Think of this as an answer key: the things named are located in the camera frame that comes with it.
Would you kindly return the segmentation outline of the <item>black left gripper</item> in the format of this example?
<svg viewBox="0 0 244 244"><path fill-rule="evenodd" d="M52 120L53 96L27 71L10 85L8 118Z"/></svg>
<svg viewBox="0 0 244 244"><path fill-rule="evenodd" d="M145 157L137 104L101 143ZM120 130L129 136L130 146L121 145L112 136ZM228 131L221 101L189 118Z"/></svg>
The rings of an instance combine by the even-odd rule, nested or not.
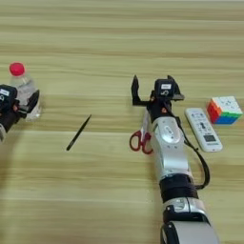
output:
<svg viewBox="0 0 244 244"><path fill-rule="evenodd" d="M0 105L0 132L8 132L20 118L26 118L39 101L40 91L37 90L29 99L28 105Z"/></svg>

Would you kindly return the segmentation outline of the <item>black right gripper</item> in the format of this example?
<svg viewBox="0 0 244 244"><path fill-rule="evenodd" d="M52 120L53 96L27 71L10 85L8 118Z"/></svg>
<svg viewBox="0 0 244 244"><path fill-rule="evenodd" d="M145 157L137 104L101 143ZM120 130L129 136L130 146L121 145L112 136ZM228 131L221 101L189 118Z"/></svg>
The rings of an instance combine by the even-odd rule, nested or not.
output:
<svg viewBox="0 0 244 244"><path fill-rule="evenodd" d="M172 102L185 99L174 78L168 75L168 79L173 82L173 96L158 96L155 91L152 91L148 100L141 100L138 95L139 83L137 76L135 75L132 79L132 104L134 106L145 107L150 115L151 122L159 117L173 117Z"/></svg>

